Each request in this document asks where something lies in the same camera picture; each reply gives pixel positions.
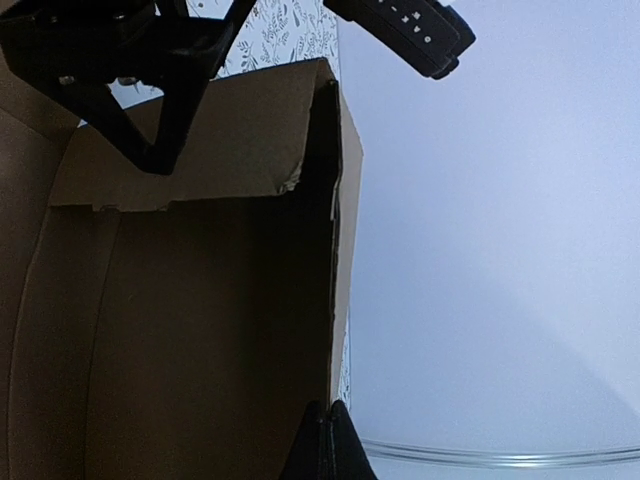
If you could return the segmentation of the floral patterned table mat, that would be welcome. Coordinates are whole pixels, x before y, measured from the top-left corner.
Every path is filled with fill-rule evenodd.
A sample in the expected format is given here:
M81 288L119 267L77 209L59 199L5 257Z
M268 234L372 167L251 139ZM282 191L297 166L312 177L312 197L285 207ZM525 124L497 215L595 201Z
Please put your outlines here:
M221 19L231 1L185 1L194 18ZM323 57L337 80L340 80L338 21L323 6L323 1L256 1L235 40L216 79L251 72L281 64ZM162 96L160 89L135 80L116 80L109 84L111 93L123 108ZM344 326L340 351L337 387L332 394L351 408L351 357L349 330L349 293L340 294L340 317Z

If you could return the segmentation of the aluminium front rail base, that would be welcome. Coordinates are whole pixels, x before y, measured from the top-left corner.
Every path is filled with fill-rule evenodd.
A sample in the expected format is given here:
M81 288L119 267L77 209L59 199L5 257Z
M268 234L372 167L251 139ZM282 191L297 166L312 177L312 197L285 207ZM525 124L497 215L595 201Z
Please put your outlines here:
M565 469L639 462L639 447L560 453L496 453L401 445L364 439L362 446L374 458L476 469Z

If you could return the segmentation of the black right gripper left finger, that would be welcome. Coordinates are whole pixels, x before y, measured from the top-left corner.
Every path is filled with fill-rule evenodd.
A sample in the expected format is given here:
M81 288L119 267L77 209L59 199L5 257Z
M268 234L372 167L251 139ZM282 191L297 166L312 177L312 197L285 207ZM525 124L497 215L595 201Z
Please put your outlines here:
M328 478L326 410L320 402L312 401L299 424L282 470L282 480Z

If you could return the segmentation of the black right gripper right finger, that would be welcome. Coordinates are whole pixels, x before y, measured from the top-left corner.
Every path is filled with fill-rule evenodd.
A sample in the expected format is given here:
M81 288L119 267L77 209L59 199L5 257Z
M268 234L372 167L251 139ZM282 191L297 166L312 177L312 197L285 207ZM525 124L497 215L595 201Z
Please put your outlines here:
M346 404L336 400L328 417L328 478L377 480Z

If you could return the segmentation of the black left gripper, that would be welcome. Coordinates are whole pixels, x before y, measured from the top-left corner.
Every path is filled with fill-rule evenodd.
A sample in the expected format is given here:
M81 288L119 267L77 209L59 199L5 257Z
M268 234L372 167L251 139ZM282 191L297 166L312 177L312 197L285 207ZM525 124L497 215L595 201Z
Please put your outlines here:
M251 1L222 18L184 1L17 1L1 13L9 70L94 127L137 169L168 176L201 100L247 20ZM131 78L163 94L144 128L111 93Z

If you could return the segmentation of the brown cardboard box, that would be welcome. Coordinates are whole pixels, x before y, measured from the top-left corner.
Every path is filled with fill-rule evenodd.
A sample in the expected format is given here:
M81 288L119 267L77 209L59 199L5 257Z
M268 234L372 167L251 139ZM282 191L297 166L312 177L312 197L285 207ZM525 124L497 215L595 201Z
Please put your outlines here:
M328 61L213 81L170 176L1 74L1 475L282 479L328 417L363 151Z

